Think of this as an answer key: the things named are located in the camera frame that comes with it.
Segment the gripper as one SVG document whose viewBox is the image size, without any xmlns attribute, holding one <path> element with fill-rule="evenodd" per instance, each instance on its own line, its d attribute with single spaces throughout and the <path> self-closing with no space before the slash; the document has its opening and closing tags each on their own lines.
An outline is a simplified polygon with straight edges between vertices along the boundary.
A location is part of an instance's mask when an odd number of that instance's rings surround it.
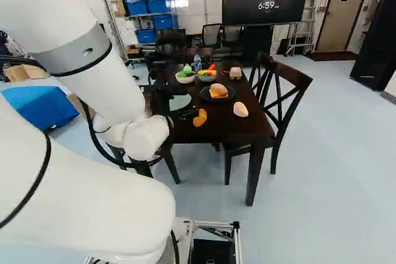
<svg viewBox="0 0 396 264">
<path fill-rule="evenodd" d="M 194 119 L 195 117 L 197 117 L 197 108 L 187 109 L 187 110 L 181 111 L 179 113 L 179 119 L 181 121 L 186 121 L 188 119 Z"/>
</svg>

